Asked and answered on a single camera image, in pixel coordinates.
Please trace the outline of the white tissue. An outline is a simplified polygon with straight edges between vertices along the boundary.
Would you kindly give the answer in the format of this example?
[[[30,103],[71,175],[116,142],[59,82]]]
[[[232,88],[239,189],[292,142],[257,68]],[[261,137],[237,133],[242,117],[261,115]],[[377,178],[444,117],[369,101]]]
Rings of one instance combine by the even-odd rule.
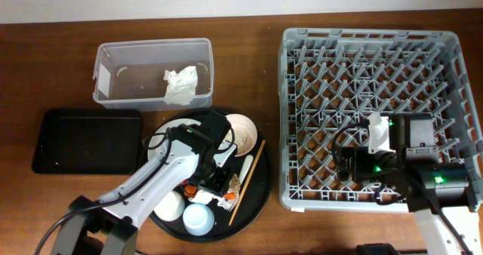
[[[192,203],[198,203],[198,204],[209,204],[214,199],[218,200],[219,197],[217,197],[216,195],[210,192],[207,192],[204,190],[198,190],[194,197],[188,198],[188,201]]]
[[[180,72],[165,70],[163,79],[168,83],[164,95],[167,104],[186,106],[194,99],[198,84],[195,66],[187,66]]]

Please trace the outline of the white cup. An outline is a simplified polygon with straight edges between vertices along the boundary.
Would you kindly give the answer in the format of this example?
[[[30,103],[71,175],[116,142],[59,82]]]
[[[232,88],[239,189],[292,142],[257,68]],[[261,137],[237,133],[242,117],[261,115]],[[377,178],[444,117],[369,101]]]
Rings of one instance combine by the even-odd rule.
[[[185,208],[183,197],[175,191],[170,191],[154,208],[155,215],[166,222],[175,221],[182,216]]]

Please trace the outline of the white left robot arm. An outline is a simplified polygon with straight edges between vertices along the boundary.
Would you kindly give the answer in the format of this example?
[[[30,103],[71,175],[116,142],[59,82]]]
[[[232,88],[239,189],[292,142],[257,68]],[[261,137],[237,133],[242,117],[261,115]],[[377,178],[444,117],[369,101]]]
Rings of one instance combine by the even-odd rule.
[[[235,153],[231,124],[190,119],[164,124],[150,146],[153,156],[123,184],[91,201],[78,197],[49,230],[59,233],[53,254],[136,254],[140,227],[183,181],[204,189],[229,182],[226,163]]]

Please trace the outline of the light blue cup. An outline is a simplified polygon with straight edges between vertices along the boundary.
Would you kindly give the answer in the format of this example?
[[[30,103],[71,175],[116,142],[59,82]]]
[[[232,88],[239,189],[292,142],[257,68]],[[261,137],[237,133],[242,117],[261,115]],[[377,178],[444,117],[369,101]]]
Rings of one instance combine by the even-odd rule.
[[[213,211],[204,204],[190,204],[183,212],[183,225],[190,235],[208,234],[214,227]]]

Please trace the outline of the pink bowl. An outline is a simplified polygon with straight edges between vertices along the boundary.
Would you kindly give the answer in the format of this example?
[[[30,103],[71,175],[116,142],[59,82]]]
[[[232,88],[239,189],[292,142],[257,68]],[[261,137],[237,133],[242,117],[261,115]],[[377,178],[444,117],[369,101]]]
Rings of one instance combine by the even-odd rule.
[[[236,157],[249,153],[257,143],[257,128],[249,117],[241,114],[228,114],[228,122],[235,131]]]

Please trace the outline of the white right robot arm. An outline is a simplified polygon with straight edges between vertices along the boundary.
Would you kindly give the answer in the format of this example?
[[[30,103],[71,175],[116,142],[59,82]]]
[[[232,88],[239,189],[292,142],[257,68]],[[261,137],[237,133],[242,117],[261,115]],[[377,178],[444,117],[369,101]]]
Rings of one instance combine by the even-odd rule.
[[[428,254],[481,254],[479,215],[468,173],[458,164],[439,164],[431,149],[402,148],[370,153],[367,147],[332,149],[338,175],[357,183],[379,182],[398,193],[379,205],[406,200]]]

